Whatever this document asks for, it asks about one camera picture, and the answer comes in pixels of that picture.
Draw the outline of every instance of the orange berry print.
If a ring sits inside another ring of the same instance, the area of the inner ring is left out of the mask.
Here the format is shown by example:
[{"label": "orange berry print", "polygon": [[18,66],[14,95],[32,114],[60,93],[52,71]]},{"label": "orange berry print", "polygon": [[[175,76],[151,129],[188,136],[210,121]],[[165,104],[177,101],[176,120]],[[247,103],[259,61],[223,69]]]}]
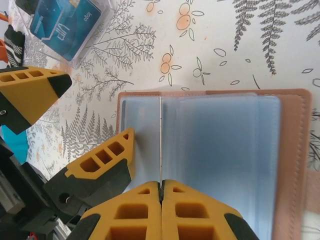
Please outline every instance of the orange berry print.
[{"label": "orange berry print", "polygon": [[160,72],[164,75],[160,77],[159,82],[162,82],[167,77],[170,86],[172,86],[172,75],[170,73],[170,70],[178,70],[182,68],[179,65],[172,65],[171,60],[173,56],[174,48],[170,45],[170,52],[167,52],[162,56],[160,67]]},{"label": "orange berry print", "polygon": [[185,30],[190,26],[191,17],[189,15],[183,15],[176,22],[176,28],[178,30]]},{"label": "orange berry print", "polygon": [[155,4],[153,2],[149,2],[148,5],[146,6],[146,11],[148,13],[151,13],[154,8],[155,8]]},{"label": "orange berry print", "polygon": [[62,71],[62,72],[65,72],[69,75],[72,74],[72,71],[73,71],[73,68],[60,62],[58,64],[56,64],[55,66],[52,67],[52,70],[56,70],[56,71]]},{"label": "orange berry print", "polygon": [[[154,11],[156,4],[160,2],[160,0],[146,0],[146,1],[150,1],[147,6],[146,6],[146,11],[150,14]],[[163,14],[164,11],[159,10],[158,14]]]},{"label": "orange berry print", "polygon": [[178,20],[176,21],[176,29],[183,31],[180,34],[180,38],[188,34],[192,41],[195,40],[195,32],[191,28],[191,24],[196,24],[196,19],[194,17],[201,17],[205,15],[202,11],[191,10],[193,2],[194,0],[186,0],[186,2],[181,4]]},{"label": "orange berry print", "polygon": [[39,154],[39,149],[36,151],[35,155],[36,159],[39,161],[40,160],[40,154]]},{"label": "orange berry print", "polygon": [[76,74],[76,75],[73,77],[73,80],[74,80],[73,86],[76,85],[76,84],[78,84],[79,89],[80,89],[80,85],[84,84],[84,83],[82,82],[82,77],[81,77],[81,75],[80,75],[79,73]]},{"label": "orange berry print", "polygon": [[189,3],[185,2],[183,3],[181,6],[180,6],[180,9],[179,9],[179,13],[181,15],[186,15],[190,12],[190,5]]},{"label": "orange berry print", "polygon": [[165,55],[163,55],[162,57],[162,62],[164,63],[170,63],[172,56],[170,55],[170,53],[166,53]]},{"label": "orange berry print", "polygon": [[162,72],[163,74],[167,74],[169,71],[170,71],[170,65],[169,65],[169,63],[164,62],[164,63],[161,65],[161,72]]},{"label": "orange berry print", "polygon": [[62,143],[61,142],[59,142],[58,151],[59,151],[60,154],[62,154],[63,148],[62,148]]}]

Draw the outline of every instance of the black rubber tip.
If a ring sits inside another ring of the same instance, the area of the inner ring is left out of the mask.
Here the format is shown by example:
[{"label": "black rubber tip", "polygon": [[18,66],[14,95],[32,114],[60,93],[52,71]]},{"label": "black rubber tip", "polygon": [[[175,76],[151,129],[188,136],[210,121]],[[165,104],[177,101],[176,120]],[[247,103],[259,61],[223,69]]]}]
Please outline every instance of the black rubber tip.
[{"label": "black rubber tip", "polygon": [[224,217],[237,240],[259,240],[257,235],[243,218],[232,213],[226,213]]},{"label": "black rubber tip", "polygon": [[0,124],[6,125],[15,134],[20,134],[31,127],[31,124],[22,116],[15,106],[0,92],[0,111],[5,110],[0,115]]},{"label": "black rubber tip", "polygon": [[159,201],[160,201],[161,207],[162,207],[162,202],[163,202],[164,197],[165,197],[165,183],[166,183],[166,180],[162,180],[161,186],[160,186],[160,183],[158,183]]},{"label": "black rubber tip", "polygon": [[3,159],[10,158],[14,153],[0,136],[0,155]]},{"label": "black rubber tip", "polygon": [[99,214],[92,214],[81,219],[66,240],[89,240],[99,220]]},{"label": "black rubber tip", "polygon": [[55,94],[58,98],[61,96],[71,87],[72,80],[68,74],[58,75],[58,76],[50,76],[48,77],[49,83],[52,86]]}]

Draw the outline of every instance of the leather wallet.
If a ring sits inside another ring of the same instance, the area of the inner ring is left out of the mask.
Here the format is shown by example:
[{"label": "leather wallet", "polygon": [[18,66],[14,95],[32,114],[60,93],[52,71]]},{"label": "leather wallet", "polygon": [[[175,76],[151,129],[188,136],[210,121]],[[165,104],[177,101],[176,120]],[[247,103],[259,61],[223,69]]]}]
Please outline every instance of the leather wallet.
[{"label": "leather wallet", "polygon": [[311,99],[304,89],[120,93],[116,129],[136,132],[129,189],[178,180],[236,208],[260,240],[298,240]]}]

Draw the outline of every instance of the tablecloth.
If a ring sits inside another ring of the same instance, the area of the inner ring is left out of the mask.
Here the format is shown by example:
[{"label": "tablecloth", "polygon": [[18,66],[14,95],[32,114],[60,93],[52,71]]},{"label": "tablecloth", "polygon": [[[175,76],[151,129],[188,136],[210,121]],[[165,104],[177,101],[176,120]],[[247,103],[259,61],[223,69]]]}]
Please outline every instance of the tablecloth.
[{"label": "tablecloth", "polygon": [[[9,12],[28,34],[13,0]],[[319,0],[117,0],[98,32],[79,69],[26,37],[26,65],[65,71],[73,82],[27,130],[27,160],[48,179],[115,135],[117,95],[134,90],[308,89],[308,167],[320,171]],[[320,215],[305,212],[302,239],[320,239]]]}]

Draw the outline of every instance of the fern leaf print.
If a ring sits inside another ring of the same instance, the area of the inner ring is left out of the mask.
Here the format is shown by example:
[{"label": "fern leaf print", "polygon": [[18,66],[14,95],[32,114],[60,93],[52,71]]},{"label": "fern leaf print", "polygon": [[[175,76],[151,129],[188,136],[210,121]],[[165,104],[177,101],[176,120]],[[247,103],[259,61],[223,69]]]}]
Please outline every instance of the fern leaf print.
[{"label": "fern leaf print", "polygon": [[[292,14],[299,15],[305,12],[312,11],[315,7],[320,7],[320,0],[310,0],[304,5],[298,7],[297,9],[291,11]],[[312,25],[312,31],[306,37],[306,40],[309,41],[313,39],[316,35],[320,34],[320,11],[317,11],[313,14],[310,14],[306,17],[303,17],[294,22],[296,25]]]},{"label": "fern leaf print", "polygon": [[[320,121],[320,112],[314,108],[311,115],[312,121]],[[315,130],[310,131],[308,167],[320,171],[320,135]]]},{"label": "fern leaf print", "polygon": [[258,9],[257,5],[260,1],[254,0],[234,0],[235,12],[238,14],[236,19],[238,21],[235,23],[235,37],[234,37],[234,51],[238,50],[239,42],[244,32],[247,31],[247,27],[251,25],[250,19],[255,15],[252,13]]},{"label": "fern leaf print", "polygon": [[116,2],[110,24],[101,25],[96,31],[94,38],[99,40],[92,45],[90,59],[84,58],[80,64],[81,72],[92,81],[82,85],[77,93],[79,106],[84,101],[101,101],[108,96],[106,90],[109,100],[113,100],[120,90],[134,84],[122,79],[120,73],[132,73],[135,64],[150,62],[154,58],[156,31],[149,24],[137,21],[133,15],[135,0]]},{"label": "fern leaf print", "polygon": [[35,132],[44,134],[48,146],[54,142],[53,136],[60,132],[60,108],[55,104],[31,127]]},{"label": "fern leaf print", "polygon": [[82,156],[115,134],[113,126],[108,126],[105,118],[101,125],[101,118],[94,111],[90,115],[86,107],[81,116],[81,110],[78,107],[72,123],[66,120],[65,127],[61,128],[63,156],[66,156],[70,163],[72,159]]},{"label": "fern leaf print", "polygon": [[261,0],[263,3],[259,8],[263,10],[263,13],[258,15],[259,18],[264,20],[260,22],[264,27],[261,30],[264,32],[261,36],[263,39],[263,52],[265,52],[264,57],[266,59],[269,71],[275,75],[275,47],[277,46],[276,40],[280,38],[280,33],[283,32],[282,27],[286,24],[283,20],[289,15],[286,11],[291,8],[292,5],[282,0]]}]

